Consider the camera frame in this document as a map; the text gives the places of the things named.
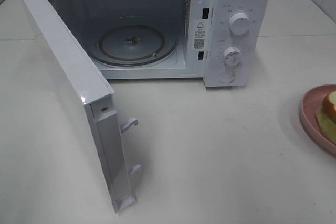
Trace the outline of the pink round plate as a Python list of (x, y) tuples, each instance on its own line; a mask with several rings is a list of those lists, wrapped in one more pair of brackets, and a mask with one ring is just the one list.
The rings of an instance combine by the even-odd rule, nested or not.
[(307, 135), (317, 145), (335, 156), (335, 143), (322, 134), (316, 117), (316, 111), (322, 105), (323, 99), (332, 91), (335, 91), (335, 84), (325, 84), (308, 90), (302, 97), (299, 116)]

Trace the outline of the upper white power knob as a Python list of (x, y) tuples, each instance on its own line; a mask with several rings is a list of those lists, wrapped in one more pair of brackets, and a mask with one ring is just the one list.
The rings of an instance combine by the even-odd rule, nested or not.
[(235, 12), (228, 21), (230, 31), (235, 35), (243, 35), (249, 31), (250, 17), (246, 12)]

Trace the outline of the white timer knob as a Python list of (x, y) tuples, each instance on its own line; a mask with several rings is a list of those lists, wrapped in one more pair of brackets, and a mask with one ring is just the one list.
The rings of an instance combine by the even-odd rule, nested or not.
[(223, 52), (223, 59), (228, 66), (238, 65), (242, 61), (242, 52), (237, 47), (228, 47)]

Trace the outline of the glass microwave turntable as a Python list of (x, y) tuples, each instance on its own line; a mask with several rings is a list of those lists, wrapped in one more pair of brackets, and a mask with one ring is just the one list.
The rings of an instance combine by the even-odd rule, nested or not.
[(94, 24), (86, 39), (87, 52), (113, 67), (149, 65), (168, 57), (177, 47), (180, 25), (171, 19), (120, 17)]

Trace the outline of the white microwave door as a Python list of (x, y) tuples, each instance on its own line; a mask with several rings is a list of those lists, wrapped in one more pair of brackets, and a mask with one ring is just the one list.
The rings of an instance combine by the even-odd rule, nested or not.
[(136, 201), (121, 135), (137, 118), (120, 123), (114, 90), (49, 0), (22, 0), (37, 44), (68, 120), (82, 140), (94, 145), (115, 212)]

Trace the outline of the white bread sandwich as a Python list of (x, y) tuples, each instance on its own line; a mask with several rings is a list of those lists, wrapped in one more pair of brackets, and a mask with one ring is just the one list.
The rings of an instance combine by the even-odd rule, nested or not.
[(335, 91), (330, 92), (316, 111), (320, 131), (335, 144)]

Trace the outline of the round door release button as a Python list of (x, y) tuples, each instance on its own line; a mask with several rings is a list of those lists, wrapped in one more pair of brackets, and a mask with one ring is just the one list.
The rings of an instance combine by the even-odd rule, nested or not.
[(219, 81), (222, 83), (231, 83), (235, 79), (235, 73), (233, 71), (223, 71), (219, 75)]

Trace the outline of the white microwave oven body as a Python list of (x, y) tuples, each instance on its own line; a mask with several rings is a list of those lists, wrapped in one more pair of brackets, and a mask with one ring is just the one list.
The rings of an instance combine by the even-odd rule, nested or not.
[[(268, 0), (49, 0), (52, 7), (106, 79), (176, 79), (199, 78), (206, 87), (243, 86), (263, 22)], [(235, 12), (250, 17), (249, 31), (235, 35), (229, 18)], [(171, 19), (180, 25), (176, 49), (168, 57), (143, 66), (113, 67), (103, 64), (87, 52), (86, 39), (96, 23), (129, 16)], [(242, 52), (235, 66), (224, 63), (228, 47)], [(219, 81), (223, 71), (233, 71), (231, 83)]]

